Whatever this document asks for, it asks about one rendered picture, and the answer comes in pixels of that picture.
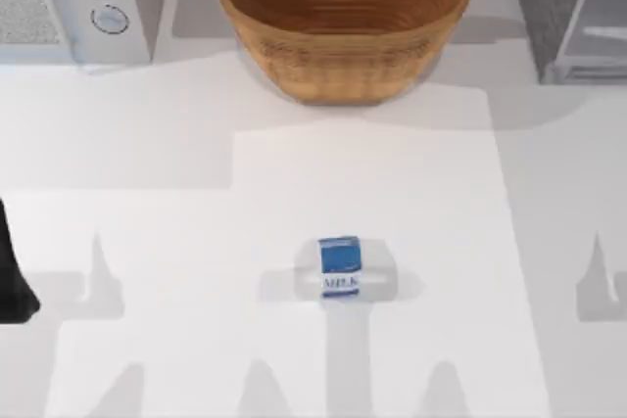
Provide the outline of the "blue and white milk carton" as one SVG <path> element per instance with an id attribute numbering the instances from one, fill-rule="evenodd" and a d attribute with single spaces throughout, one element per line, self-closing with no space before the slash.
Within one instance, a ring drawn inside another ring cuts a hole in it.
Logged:
<path id="1" fill-rule="evenodd" d="M 318 240 L 321 295 L 324 298 L 355 296 L 362 274 L 361 242 L 355 236 Z"/>

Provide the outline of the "small microwave knob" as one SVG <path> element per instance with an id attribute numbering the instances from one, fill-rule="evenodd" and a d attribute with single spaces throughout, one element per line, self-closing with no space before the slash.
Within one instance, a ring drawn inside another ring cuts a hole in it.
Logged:
<path id="1" fill-rule="evenodd" d="M 113 5 L 104 5 L 90 13 L 93 26 L 109 35 L 119 35 L 127 31 L 130 21 L 126 13 Z"/>

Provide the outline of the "pale microwave oven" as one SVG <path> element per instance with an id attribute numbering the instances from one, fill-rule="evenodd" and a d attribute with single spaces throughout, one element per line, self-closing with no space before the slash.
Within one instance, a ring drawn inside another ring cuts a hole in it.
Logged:
<path id="1" fill-rule="evenodd" d="M 96 29 L 104 5 L 129 18 L 119 35 Z M 163 0 L 0 0 L 0 65 L 130 66 L 152 60 Z"/>

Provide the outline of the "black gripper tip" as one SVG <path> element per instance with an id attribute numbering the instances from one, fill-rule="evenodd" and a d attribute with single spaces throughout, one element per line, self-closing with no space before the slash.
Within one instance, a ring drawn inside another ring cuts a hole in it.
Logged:
<path id="1" fill-rule="evenodd" d="M 25 324 L 40 307 L 37 295 L 20 270 L 0 199 L 0 325 Z"/>

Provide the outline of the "brown woven basket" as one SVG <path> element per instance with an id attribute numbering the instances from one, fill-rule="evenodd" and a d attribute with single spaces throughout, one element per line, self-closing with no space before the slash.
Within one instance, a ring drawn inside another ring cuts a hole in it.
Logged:
<path id="1" fill-rule="evenodd" d="M 261 72 L 302 103 L 379 103 L 411 87 L 469 0 L 219 0 Z"/>

